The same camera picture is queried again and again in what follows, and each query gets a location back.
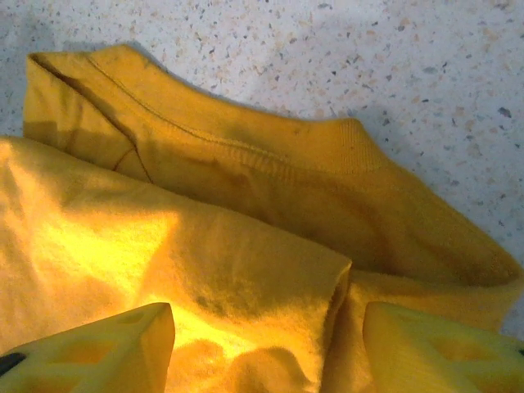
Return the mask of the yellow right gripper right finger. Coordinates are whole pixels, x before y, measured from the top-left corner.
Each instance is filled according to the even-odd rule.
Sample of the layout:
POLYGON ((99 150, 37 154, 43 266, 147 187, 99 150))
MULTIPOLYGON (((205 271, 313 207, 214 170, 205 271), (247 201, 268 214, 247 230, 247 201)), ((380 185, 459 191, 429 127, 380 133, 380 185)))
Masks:
POLYGON ((385 302, 365 310, 379 392, 521 392, 522 341, 385 302))

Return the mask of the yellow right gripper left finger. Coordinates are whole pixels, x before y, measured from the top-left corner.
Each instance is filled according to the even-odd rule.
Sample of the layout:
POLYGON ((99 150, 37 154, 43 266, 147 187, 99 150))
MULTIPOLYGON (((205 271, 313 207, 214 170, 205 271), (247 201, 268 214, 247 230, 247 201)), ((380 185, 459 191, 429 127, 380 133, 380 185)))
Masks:
POLYGON ((144 305, 9 350, 1 390, 162 392, 174 339, 170 305, 144 305))

